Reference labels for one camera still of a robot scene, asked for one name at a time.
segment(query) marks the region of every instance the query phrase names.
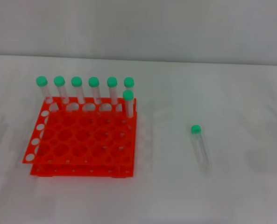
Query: capped vial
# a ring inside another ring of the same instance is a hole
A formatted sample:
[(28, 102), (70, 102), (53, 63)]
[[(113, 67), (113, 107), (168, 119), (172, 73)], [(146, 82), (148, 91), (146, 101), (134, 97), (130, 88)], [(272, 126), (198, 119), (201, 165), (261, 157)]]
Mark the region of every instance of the capped vial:
[(54, 78), (54, 84), (57, 86), (57, 89), (58, 89), (58, 92), (62, 99), (63, 104), (69, 103), (69, 97), (68, 97), (67, 90), (64, 85), (65, 84), (64, 77), (56, 76)]
[(193, 125), (191, 127), (191, 140), (199, 168), (205, 172), (209, 171), (211, 166), (209, 154), (206, 149), (205, 138), (200, 125)]
[(126, 90), (131, 90), (134, 93), (134, 79), (131, 77), (127, 77), (124, 79), (124, 86)]
[(109, 88), (109, 95), (111, 98), (111, 104), (116, 105), (118, 104), (118, 94), (116, 92), (116, 86), (118, 85), (118, 81), (115, 77), (110, 77), (107, 80), (107, 86)]
[(79, 104), (84, 104), (84, 93), (82, 89), (82, 80), (80, 77), (73, 77), (71, 80), (72, 86), (75, 87), (76, 96)]
[(44, 97), (44, 100), (47, 104), (51, 104), (53, 102), (53, 98), (50, 94), (49, 88), (48, 88), (48, 81), (45, 76), (39, 76), (36, 78), (36, 84), (41, 88), (42, 95)]
[(99, 90), (99, 80), (97, 77), (91, 77), (88, 80), (88, 84), (92, 89), (92, 97), (95, 102), (95, 104), (101, 104), (101, 95), (100, 95), (100, 90)]
[(131, 90), (125, 90), (123, 92), (123, 98), (125, 100), (126, 116), (132, 118), (134, 116), (134, 95)]

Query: red plastic rack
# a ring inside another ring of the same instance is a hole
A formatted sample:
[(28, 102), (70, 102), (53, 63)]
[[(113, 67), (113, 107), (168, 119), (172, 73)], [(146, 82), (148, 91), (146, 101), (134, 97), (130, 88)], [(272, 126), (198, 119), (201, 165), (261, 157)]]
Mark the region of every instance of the red plastic rack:
[(94, 104), (76, 97), (64, 105), (60, 97), (43, 103), (36, 126), (23, 158), (36, 176), (109, 176), (134, 174), (136, 99), (134, 117), (127, 118), (125, 102), (117, 105), (110, 98)]

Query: green cap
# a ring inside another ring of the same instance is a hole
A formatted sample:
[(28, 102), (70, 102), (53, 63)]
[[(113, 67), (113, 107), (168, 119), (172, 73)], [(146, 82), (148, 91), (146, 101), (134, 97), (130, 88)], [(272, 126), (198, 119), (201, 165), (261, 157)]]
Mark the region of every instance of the green cap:
[(192, 134), (199, 134), (201, 132), (202, 132), (202, 129), (201, 129), (201, 127), (199, 125), (193, 125), (191, 127), (191, 133)]
[(116, 80), (115, 77), (110, 77), (107, 80), (107, 85), (108, 87), (116, 87), (118, 85), (118, 81)]
[(134, 98), (133, 92), (131, 90), (125, 90), (123, 92), (123, 98), (126, 101), (130, 101)]
[(82, 80), (80, 77), (75, 76), (71, 80), (72, 86), (74, 87), (80, 87), (82, 85)]
[(131, 88), (134, 86), (134, 79), (131, 77), (127, 77), (124, 79), (124, 86), (127, 88)]
[(63, 86), (65, 84), (64, 77), (62, 77), (62, 76), (56, 76), (54, 78), (54, 84), (56, 86)]
[(45, 76), (39, 76), (36, 78), (36, 84), (40, 87), (47, 85), (48, 81)]
[(99, 86), (99, 80), (97, 77), (91, 77), (88, 80), (88, 84), (90, 87), (98, 87)]

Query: white background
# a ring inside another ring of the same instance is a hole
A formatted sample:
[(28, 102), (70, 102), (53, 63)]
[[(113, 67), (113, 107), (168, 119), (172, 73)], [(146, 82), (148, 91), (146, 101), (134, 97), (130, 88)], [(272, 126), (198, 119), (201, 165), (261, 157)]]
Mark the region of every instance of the white background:
[(277, 64), (277, 0), (0, 0), (0, 54)]

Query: test tube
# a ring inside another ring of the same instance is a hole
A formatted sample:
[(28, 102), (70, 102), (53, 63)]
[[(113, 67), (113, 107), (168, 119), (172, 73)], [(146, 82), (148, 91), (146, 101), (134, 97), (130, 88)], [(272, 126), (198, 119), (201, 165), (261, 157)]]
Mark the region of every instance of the test tube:
[(133, 104), (134, 104), (134, 95), (131, 90), (125, 90), (123, 92), (123, 98), (125, 100), (126, 116), (127, 118), (132, 118), (134, 116)]
[(91, 77), (88, 80), (88, 84), (92, 89), (92, 97), (95, 102), (95, 104), (101, 104), (101, 95), (100, 95), (100, 90), (99, 90), (99, 80), (97, 77)]
[(206, 150), (206, 143), (200, 125), (193, 125), (191, 127), (191, 140), (193, 150), (199, 164), (199, 168), (202, 171), (209, 171), (210, 160)]
[(116, 86), (118, 85), (118, 81), (115, 77), (110, 77), (107, 80), (107, 86), (109, 88), (109, 95), (111, 98), (111, 104), (116, 105), (118, 104), (118, 95), (116, 92)]
[(69, 103), (69, 97), (67, 94), (67, 90), (65, 89), (65, 80), (62, 76), (56, 76), (54, 78), (54, 84), (57, 86), (60, 97), (62, 98), (63, 104)]
[(80, 77), (73, 77), (71, 80), (72, 86), (75, 87), (76, 96), (79, 104), (84, 104), (84, 94), (82, 89), (82, 80)]
[(45, 102), (47, 104), (51, 104), (53, 102), (53, 99), (48, 88), (48, 81), (46, 77), (39, 76), (38, 78), (36, 78), (36, 84), (41, 88)]
[(134, 92), (134, 79), (131, 77), (127, 77), (124, 79), (124, 86), (126, 87), (126, 90), (131, 90)]

